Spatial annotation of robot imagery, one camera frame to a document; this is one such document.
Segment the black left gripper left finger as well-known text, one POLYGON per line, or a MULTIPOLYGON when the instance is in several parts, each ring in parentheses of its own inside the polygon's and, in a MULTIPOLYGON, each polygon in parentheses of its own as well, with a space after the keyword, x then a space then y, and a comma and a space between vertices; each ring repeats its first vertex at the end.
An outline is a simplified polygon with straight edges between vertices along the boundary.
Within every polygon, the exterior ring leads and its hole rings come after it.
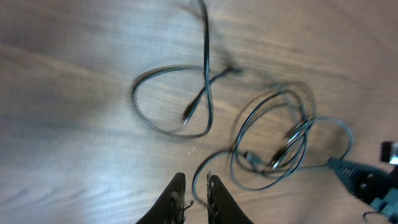
POLYGON ((178 172, 150 210, 136 224, 183 224, 185 222, 185 174, 178 172))

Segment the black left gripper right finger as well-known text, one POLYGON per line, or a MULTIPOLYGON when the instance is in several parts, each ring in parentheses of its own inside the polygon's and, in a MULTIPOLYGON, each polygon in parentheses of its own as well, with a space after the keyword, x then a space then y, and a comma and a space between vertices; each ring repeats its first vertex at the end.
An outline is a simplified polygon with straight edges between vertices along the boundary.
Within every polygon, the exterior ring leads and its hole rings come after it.
POLYGON ((207 204, 209 224, 253 224, 217 175, 208 176, 207 204))

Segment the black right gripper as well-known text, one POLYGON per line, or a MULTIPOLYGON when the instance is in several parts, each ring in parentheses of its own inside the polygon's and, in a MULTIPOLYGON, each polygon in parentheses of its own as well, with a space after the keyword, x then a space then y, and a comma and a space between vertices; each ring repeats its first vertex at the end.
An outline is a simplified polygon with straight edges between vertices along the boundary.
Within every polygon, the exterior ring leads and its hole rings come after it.
POLYGON ((390 223, 397 223, 397 168, 390 174, 362 163, 332 157, 328 167, 346 190, 360 201, 371 204, 375 212, 390 223))

